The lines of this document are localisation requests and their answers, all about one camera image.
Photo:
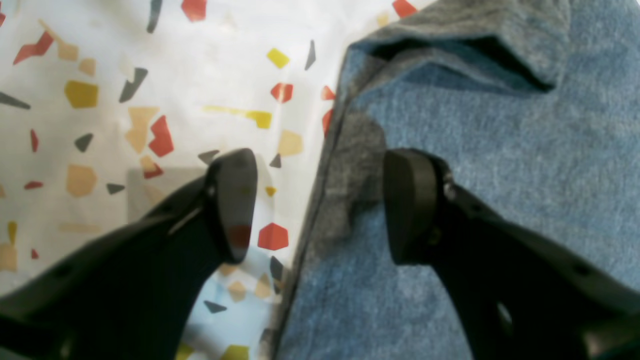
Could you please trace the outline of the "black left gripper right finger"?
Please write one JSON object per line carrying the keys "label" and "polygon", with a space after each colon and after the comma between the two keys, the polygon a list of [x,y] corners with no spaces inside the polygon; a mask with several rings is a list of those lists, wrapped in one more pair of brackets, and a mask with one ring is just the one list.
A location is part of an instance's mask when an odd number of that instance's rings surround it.
{"label": "black left gripper right finger", "polygon": [[476,360],[637,360],[640,297],[573,251],[507,221],[411,148],[384,153],[391,258],[434,269]]}

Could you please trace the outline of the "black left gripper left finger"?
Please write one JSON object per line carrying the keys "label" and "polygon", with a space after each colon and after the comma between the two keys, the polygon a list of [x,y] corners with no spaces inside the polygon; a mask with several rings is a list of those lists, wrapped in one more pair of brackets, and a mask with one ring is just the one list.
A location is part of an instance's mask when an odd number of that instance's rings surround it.
{"label": "black left gripper left finger", "polygon": [[3,360],[173,360],[205,282],[249,250],[249,148],[1,298]]}

